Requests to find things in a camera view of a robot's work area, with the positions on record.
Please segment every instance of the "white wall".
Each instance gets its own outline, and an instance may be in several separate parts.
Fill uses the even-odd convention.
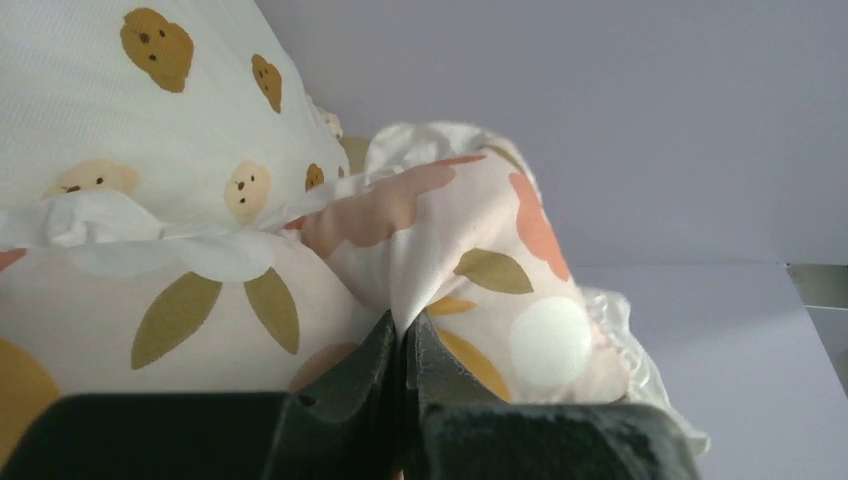
[[[572,264],[848,264],[845,0],[257,3],[350,134],[513,137]]]

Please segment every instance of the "white surface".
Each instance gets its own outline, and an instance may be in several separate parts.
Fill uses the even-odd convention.
[[[713,439],[706,480],[842,479],[848,399],[777,265],[576,268],[626,292],[672,404]]]
[[[257,3],[347,134],[512,137],[573,265],[848,264],[845,0]]]

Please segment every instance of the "pink petal print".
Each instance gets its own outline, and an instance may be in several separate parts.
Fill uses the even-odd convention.
[[[328,258],[345,240],[357,247],[372,247],[415,224],[418,197],[456,177],[456,172],[445,165],[482,158],[463,157],[411,168],[376,182],[368,193],[336,200],[283,228],[300,230],[301,242],[321,258]]]
[[[571,277],[568,264],[551,225],[545,220],[542,204],[530,180],[520,173],[511,173],[509,183],[518,195],[518,216],[515,219],[518,237],[534,257],[548,263],[554,275],[568,280]]]

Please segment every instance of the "pillowcase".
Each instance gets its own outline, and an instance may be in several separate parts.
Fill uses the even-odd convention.
[[[0,56],[0,209],[109,187],[236,227],[348,170],[253,1],[11,0]]]
[[[618,292],[583,288],[589,314],[596,319],[625,359],[631,374],[627,401],[645,403],[665,411],[683,431],[689,449],[703,455],[710,449],[710,437],[693,427],[671,406],[657,364],[630,332],[630,303]]]
[[[300,390],[379,320],[251,230],[0,253],[0,467],[60,396]]]

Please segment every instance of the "pillow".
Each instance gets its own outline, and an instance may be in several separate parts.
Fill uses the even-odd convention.
[[[630,303],[618,292],[583,288],[589,314],[596,319],[625,359],[631,374],[627,401],[645,403],[664,410],[686,436],[689,449],[703,455],[710,449],[710,437],[696,429],[668,399],[659,369],[639,340],[630,332]]]
[[[380,316],[291,236],[0,253],[0,466],[59,396],[295,391]]]
[[[253,1],[12,0],[0,56],[0,209],[110,187],[237,227],[348,171]]]
[[[630,372],[589,317],[509,140],[465,124],[396,124],[371,142],[364,169],[279,219],[357,298],[390,306],[399,332],[426,308],[448,351],[504,400],[627,393]]]

